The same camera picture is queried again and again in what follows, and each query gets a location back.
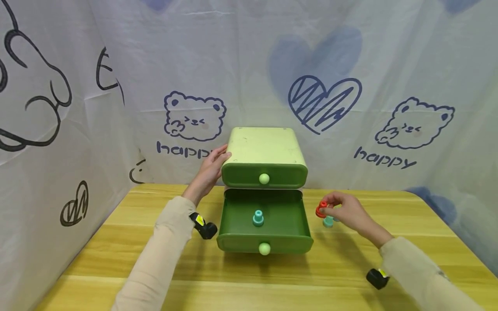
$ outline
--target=yellow label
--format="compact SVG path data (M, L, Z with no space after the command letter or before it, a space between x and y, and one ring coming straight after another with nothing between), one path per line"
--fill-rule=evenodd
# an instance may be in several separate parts
M202 216L200 216L200 215L197 215L197 217L195 218L195 221L196 221L198 224L202 225L202 226L204 226L204 224L205 224L205 223L204 223L204 219L202 219Z
M387 274L382 269L379 269L378 271L382 274L383 278L387 278Z

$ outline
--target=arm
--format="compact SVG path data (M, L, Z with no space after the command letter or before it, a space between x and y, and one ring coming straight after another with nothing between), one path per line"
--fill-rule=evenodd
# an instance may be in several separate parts
M394 238L376 223L357 198L332 192L323 200L330 207L323 208L321 213L337 218L375 245L383 258L382 269L400 283L422 310L483 310L455 287L424 252L403 237Z
M160 310L176 263L192 237L189 215L211 191L221 176L222 164L231 156L227 145L217 148L203 161L199 172L181 197L168 202L154 226L154 234L135 263L112 311Z
M154 234L116 296L113 311L161 309L176 263L192 236L194 223L188 216L195 208L183 197L168 202L155 223Z
M403 237L380 248L382 269L394 277L422 310L484 310L454 286L424 252Z

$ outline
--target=wooden table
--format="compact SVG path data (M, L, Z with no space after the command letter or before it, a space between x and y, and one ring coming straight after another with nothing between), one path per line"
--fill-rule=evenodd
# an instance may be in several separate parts
M144 184L130 191L64 272L38 310L109 310L147 243L156 218L185 186ZM175 270L163 310L417 310L393 279L377 291L365 275L378 251L341 223L327 229L314 214L328 190L304 190L313 248L305 255L224 253L197 232ZM406 192L349 191L392 234L420 247L486 310L498 310L498 280L418 197ZM223 188L198 212L219 223Z

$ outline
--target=beige sleeve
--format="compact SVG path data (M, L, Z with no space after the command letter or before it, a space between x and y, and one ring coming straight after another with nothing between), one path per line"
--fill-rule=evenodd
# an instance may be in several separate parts
M484 310L454 286L439 267L403 237L381 249L382 269L395 278L425 311Z
M195 208L183 197L168 202L155 223L154 234L116 295L112 311L161 309L176 263L192 237L194 223L188 216Z

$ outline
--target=drawer knob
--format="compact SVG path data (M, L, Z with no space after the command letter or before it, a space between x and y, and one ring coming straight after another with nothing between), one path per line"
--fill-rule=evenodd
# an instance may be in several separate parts
M270 181L270 176L268 176L268 174L263 173L259 176L259 182L262 185L266 185L269 181Z
M270 253L271 247L268 243L261 243L259 245L259 253L263 256L266 256Z

